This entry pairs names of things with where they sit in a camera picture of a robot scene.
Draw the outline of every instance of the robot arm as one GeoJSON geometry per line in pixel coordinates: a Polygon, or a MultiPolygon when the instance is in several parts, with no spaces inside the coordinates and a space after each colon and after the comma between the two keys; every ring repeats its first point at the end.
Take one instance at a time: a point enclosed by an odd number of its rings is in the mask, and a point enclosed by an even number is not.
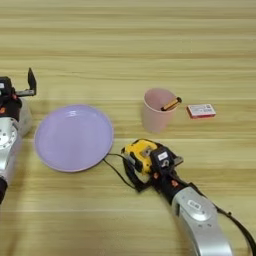
{"type": "Polygon", "coordinates": [[[231,213],[208,200],[195,185],[178,177],[175,167],[183,159],[163,145],[155,143],[153,147],[152,144],[154,142],[142,139],[123,148],[125,171],[138,192],[153,186],[172,205],[173,214],[188,238],[189,255],[233,256],[231,246],[218,224],[217,213],[224,214],[237,225],[247,239],[252,255],[256,255],[256,244],[249,231],[231,213]],[[142,182],[135,170],[147,173],[149,180],[142,182]]]}
{"type": "Polygon", "coordinates": [[[172,210],[186,231],[192,256],[233,256],[217,220],[216,207],[192,187],[178,192],[172,210]]]}
{"type": "Polygon", "coordinates": [[[16,92],[10,78],[0,77],[0,204],[14,176],[14,163],[21,147],[22,136],[31,127],[31,113],[19,97],[36,94],[36,80],[28,72],[30,89],[16,92]]]}

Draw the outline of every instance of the red and white box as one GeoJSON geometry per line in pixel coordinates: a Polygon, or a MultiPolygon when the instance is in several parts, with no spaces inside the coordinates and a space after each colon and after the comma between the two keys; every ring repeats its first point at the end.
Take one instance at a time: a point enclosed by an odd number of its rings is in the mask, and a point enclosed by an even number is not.
{"type": "Polygon", "coordinates": [[[187,110],[193,119],[216,116],[216,111],[211,104],[188,105],[187,110]]]}

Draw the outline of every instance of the pen in cup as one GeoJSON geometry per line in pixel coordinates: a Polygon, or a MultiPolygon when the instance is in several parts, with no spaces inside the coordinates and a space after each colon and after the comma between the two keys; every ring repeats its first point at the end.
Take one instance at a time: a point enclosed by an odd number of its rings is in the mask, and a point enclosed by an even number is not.
{"type": "Polygon", "coordinates": [[[161,108],[162,111],[168,111],[176,108],[180,103],[182,102],[182,99],[180,97],[177,97],[172,102],[168,103],[164,107],[161,108]]]}

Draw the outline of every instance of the black cable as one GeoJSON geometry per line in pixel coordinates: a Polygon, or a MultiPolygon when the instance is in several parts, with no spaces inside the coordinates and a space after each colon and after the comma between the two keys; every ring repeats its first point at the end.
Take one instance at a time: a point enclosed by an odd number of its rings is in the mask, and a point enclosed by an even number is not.
{"type": "Polygon", "coordinates": [[[129,186],[129,187],[132,188],[132,189],[135,189],[135,187],[133,187],[131,184],[129,184],[129,183],[124,179],[124,177],[120,174],[120,172],[119,172],[112,164],[110,164],[105,158],[103,159],[103,161],[104,161],[108,166],[110,166],[110,167],[116,172],[116,174],[120,177],[120,179],[121,179],[127,186],[129,186]]]}

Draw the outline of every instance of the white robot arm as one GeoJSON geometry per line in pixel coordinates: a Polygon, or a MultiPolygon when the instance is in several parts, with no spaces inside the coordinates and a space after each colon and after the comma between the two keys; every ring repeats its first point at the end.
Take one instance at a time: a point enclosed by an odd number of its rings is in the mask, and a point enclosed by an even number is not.
{"type": "Polygon", "coordinates": [[[14,176],[14,163],[22,137],[31,128],[32,116],[27,102],[20,97],[36,94],[36,80],[28,72],[30,89],[16,92],[8,77],[0,77],[0,204],[14,176]]]}

